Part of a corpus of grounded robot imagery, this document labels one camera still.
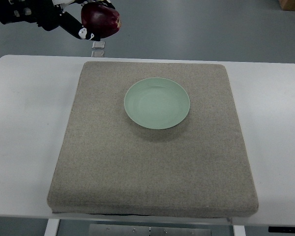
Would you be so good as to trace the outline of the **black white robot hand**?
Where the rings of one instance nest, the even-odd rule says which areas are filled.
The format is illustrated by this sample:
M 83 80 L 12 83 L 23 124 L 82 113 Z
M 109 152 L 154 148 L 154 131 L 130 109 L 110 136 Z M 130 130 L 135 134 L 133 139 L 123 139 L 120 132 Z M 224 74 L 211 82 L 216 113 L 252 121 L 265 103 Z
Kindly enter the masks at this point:
M 102 38 L 88 31 L 83 25 L 82 20 L 77 20 L 64 9 L 71 4 L 80 4 L 81 7 L 95 0 L 52 0 L 58 15 L 58 27 L 63 28 L 70 35 L 77 39 L 85 39 L 91 41 L 100 41 Z

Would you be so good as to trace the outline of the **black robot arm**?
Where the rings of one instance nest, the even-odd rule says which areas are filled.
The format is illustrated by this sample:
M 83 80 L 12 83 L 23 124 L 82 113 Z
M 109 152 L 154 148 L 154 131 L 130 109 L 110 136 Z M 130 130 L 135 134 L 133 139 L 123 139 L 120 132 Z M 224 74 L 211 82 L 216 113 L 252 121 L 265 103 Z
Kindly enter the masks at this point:
M 51 0 L 0 0 L 0 22 L 36 23 L 46 31 L 57 28 L 58 15 Z

